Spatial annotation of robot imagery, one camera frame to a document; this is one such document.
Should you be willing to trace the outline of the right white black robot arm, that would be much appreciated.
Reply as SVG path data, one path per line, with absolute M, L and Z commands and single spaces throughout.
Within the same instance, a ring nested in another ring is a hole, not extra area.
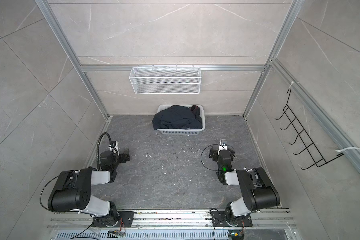
M 240 187 L 241 197 L 227 204 L 225 219 L 235 225 L 237 221 L 250 213 L 277 207 L 281 203 L 280 195 L 264 168 L 234 170 L 232 161 L 235 153 L 227 146 L 211 145 L 209 158 L 217 163 L 216 174 L 220 183 L 226 186 Z

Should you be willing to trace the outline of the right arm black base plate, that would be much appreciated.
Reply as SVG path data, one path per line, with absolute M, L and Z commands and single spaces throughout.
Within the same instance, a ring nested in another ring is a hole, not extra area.
M 209 211 L 212 218 L 213 227 L 252 227 L 252 219 L 250 215 L 240 217 L 228 217 L 225 211 L 211 209 Z

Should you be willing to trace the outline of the white plastic laundry basket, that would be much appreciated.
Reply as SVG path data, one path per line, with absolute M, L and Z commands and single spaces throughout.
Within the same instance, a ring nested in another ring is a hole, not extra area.
M 158 108 L 158 112 L 169 108 L 173 105 L 160 105 Z M 190 108 L 192 105 L 179 105 L 179 106 L 185 106 Z M 205 111 L 203 106 L 196 105 L 201 108 L 201 118 L 203 120 L 203 128 L 202 129 L 194 129 L 194 130 L 181 130 L 181 129 L 159 129 L 156 131 L 161 132 L 163 135 L 198 135 L 201 131 L 203 131 L 206 128 L 206 120 L 205 120 Z

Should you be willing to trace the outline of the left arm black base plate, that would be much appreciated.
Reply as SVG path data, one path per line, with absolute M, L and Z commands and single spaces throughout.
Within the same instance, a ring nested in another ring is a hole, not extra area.
M 91 227 L 98 228 L 117 228 L 125 227 L 130 228 L 133 223 L 135 212 L 133 211 L 122 211 L 117 214 L 110 213 L 104 217 L 95 217 Z

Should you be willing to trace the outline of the navy tank top red trim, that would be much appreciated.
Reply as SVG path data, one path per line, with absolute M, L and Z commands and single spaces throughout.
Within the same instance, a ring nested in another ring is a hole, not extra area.
M 155 131 L 159 129 L 202 129 L 201 108 L 196 105 L 192 105 L 190 108 L 173 105 L 156 113 L 152 124 Z

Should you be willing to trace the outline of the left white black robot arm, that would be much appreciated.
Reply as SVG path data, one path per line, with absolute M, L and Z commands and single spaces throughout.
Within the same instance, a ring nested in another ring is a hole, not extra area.
M 48 199 L 48 210 L 77 212 L 94 217 L 94 227 L 114 227 L 122 217 L 112 201 L 104 201 L 91 194 L 92 186 L 113 183 L 119 164 L 130 160 L 130 151 L 105 151 L 100 154 L 100 170 L 85 168 L 61 172 Z

